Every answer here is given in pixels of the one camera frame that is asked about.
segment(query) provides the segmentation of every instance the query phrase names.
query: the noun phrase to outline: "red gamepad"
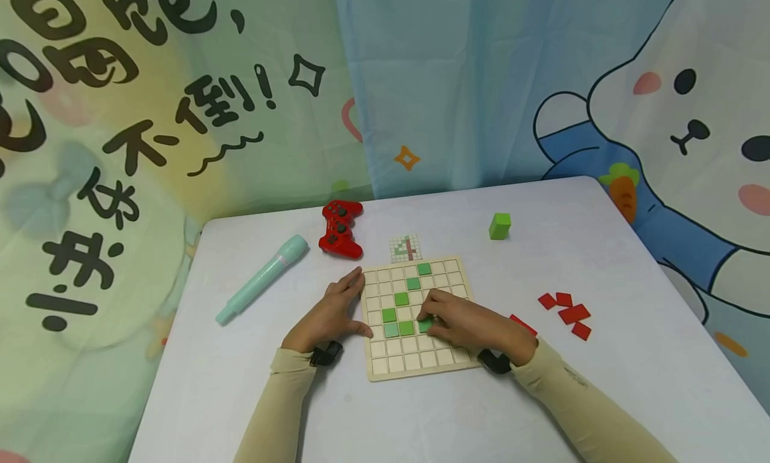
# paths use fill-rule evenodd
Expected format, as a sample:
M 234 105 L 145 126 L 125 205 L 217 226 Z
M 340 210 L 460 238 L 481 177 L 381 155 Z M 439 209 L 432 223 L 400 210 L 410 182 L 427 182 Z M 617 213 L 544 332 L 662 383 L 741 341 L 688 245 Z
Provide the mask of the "red gamepad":
M 324 206 L 321 214 L 326 218 L 326 235 L 318 241 L 318 247 L 333 255 L 359 259 L 364 255 L 361 246 L 353 241 L 350 226 L 353 219 L 364 211 L 364 206 L 349 200 L 333 200 Z

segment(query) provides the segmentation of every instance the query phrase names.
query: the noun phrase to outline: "wooden game board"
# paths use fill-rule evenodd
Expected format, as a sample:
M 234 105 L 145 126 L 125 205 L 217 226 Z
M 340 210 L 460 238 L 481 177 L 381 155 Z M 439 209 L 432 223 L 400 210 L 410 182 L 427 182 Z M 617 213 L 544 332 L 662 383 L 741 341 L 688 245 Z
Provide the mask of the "wooden game board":
M 473 300 L 460 257 L 399 262 L 365 269 L 364 275 L 361 306 L 374 332 L 364 342 L 369 381 L 479 366 L 476 355 L 427 336 L 430 324 L 416 320 L 433 287 Z

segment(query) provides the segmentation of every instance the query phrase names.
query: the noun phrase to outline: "pink cheek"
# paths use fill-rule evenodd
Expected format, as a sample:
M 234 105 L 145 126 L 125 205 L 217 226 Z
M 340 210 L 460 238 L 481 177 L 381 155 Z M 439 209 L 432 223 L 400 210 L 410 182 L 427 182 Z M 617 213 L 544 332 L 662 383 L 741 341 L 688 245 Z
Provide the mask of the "pink cheek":
M 643 73 L 634 84 L 634 94 L 638 96 L 652 94 L 658 89 L 660 89 L 660 76 L 654 72 Z
M 751 212 L 770 216 L 770 189 L 765 186 L 746 184 L 738 189 L 738 199 Z

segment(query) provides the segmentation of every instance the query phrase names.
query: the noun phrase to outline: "green tile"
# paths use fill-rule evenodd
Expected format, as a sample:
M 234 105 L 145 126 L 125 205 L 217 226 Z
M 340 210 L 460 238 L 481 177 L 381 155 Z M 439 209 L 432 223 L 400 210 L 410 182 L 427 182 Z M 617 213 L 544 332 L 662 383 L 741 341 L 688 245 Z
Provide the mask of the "green tile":
M 409 294 L 396 293 L 396 306 L 409 306 Z
M 396 308 L 389 307 L 383 310 L 383 322 L 391 323 L 396 320 Z
M 432 317 L 426 317 L 422 321 L 417 321 L 417 327 L 420 328 L 421 333 L 428 332 L 428 328 L 432 326 Z
M 430 263 L 422 263 L 421 265 L 417 265 L 417 273 L 419 273 L 420 276 L 429 275 Z
M 410 321 L 401 321 L 398 324 L 398 331 L 401 333 L 401 336 L 411 336 L 414 335 L 414 325 Z
M 384 329 L 385 329 L 385 337 L 398 336 L 398 325 L 396 323 L 387 323 Z
M 409 277 L 409 279 L 406 280 L 406 289 L 409 291 L 420 289 L 419 277 Z

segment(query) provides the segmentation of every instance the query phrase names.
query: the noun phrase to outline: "mint green marker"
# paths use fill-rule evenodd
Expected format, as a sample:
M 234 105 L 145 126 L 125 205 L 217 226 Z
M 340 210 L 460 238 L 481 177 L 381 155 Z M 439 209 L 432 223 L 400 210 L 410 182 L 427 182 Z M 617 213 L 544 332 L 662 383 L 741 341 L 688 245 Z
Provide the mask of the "mint green marker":
M 227 301 L 227 306 L 217 315 L 217 323 L 224 326 L 233 316 L 243 312 L 265 287 L 272 283 L 292 262 L 305 254 L 305 251 L 307 251 L 307 241 L 300 235 L 292 236 L 281 246 L 273 259 L 268 261 L 252 279 L 249 279 L 249 282 L 230 298 L 230 301 Z

